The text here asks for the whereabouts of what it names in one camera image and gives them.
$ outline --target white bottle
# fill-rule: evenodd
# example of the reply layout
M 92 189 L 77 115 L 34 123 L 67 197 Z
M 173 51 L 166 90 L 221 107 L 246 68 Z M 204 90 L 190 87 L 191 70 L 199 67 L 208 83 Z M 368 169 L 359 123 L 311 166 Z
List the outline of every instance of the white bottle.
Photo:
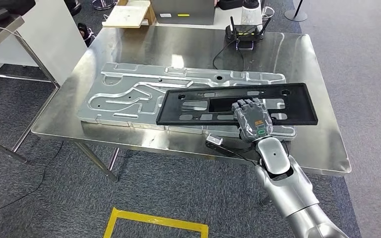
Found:
M 258 0 L 243 0 L 242 25 L 257 25 L 262 30 L 262 14 Z

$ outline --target gray box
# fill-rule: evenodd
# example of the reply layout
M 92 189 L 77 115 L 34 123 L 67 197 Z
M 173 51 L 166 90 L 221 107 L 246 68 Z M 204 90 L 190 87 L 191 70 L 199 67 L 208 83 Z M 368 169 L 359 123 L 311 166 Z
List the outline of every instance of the gray box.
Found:
M 212 0 L 151 0 L 151 5 L 159 23 L 214 24 Z

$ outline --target metal stand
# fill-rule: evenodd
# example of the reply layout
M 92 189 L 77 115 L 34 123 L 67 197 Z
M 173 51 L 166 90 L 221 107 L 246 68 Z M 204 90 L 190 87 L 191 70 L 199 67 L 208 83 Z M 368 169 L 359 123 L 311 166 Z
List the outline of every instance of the metal stand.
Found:
M 118 156 L 119 148 L 115 150 L 110 161 L 110 168 L 108 169 L 106 165 L 94 154 L 94 152 L 88 148 L 84 143 L 74 142 L 74 144 L 107 176 L 111 181 L 118 181 L 118 177 L 112 173 L 113 164 L 115 163 L 116 157 Z
M 93 8 L 96 10 L 107 10 L 116 5 L 116 2 L 114 0 L 94 0 Z
M 17 153 L 14 153 L 8 149 L 6 149 L 5 147 L 3 147 L 2 145 L 0 145 L 0 151 L 2 151 L 2 153 L 6 154 L 6 155 L 9 155 L 10 157 L 20 161 L 21 163 L 25 164 L 27 163 L 27 159 L 18 155 Z
M 16 152 L 21 146 L 22 142 L 24 142 L 25 138 L 27 137 L 28 133 L 30 133 L 31 127 L 33 124 L 36 122 L 36 120 L 39 118 L 39 116 L 42 114 L 44 109 L 47 107 L 49 104 L 50 100 L 56 95 L 57 91 L 59 90 L 60 86 L 56 82 L 55 78 L 53 78 L 52 74 L 47 70 L 45 65 L 41 62 L 41 60 L 37 57 L 37 55 L 33 52 L 33 50 L 30 48 L 30 46 L 27 44 L 27 42 L 24 41 L 24 39 L 21 39 L 20 37 L 16 37 L 16 39 L 19 41 L 21 46 L 25 49 L 25 51 L 30 55 L 30 57 L 34 60 L 34 62 L 37 64 L 37 66 L 43 71 L 45 76 L 48 78 L 48 80 L 44 79 L 36 79 L 36 78 L 31 78 L 31 77 L 23 77 L 23 76 L 14 76 L 14 75 L 5 75 L 5 74 L 0 74 L 0 78 L 9 78 L 9 79 L 21 79 L 21 80 L 29 80 L 29 81 L 39 81 L 39 82 L 48 82 L 48 83 L 53 83 L 55 86 L 55 89 L 53 92 L 50 94 L 50 96 L 47 98 L 43 106 L 40 108 L 40 110 L 37 112 L 37 114 L 34 116 L 33 120 L 29 123 L 27 128 L 24 130 L 23 134 L 21 137 L 18 139 L 12 150 L 6 149 L 4 146 L 0 145 L 0 151 L 9 155 L 10 157 L 22 162 L 22 163 L 27 163 L 27 159 L 24 157 L 18 155 Z
M 290 21 L 305 21 L 308 18 L 308 15 L 303 11 L 299 12 L 300 7 L 302 6 L 302 2 L 303 0 L 300 0 L 299 6 L 297 7 L 297 9 L 286 11 L 284 13 L 284 16 Z

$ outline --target black bag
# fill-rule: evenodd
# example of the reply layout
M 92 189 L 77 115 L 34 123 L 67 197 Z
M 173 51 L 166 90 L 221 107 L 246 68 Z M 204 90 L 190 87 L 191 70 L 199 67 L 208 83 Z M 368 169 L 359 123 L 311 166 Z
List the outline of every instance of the black bag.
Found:
M 34 0 L 0 0 L 0 9 L 5 8 L 11 14 L 24 15 L 35 5 Z
M 222 10 L 229 10 L 243 6 L 243 0 L 220 0 L 217 6 Z

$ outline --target black plastic tray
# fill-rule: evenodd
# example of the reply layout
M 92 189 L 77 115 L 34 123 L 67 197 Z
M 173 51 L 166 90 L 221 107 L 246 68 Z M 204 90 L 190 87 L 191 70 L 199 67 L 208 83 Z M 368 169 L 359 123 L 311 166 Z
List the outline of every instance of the black plastic tray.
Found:
M 233 115 L 231 105 L 238 99 L 250 98 L 284 101 L 285 108 L 268 110 L 270 115 L 285 114 L 287 116 L 286 119 L 271 116 L 273 125 L 316 125 L 318 123 L 312 100 L 304 83 L 168 90 L 156 123 L 157 125 L 239 125 L 230 116 Z

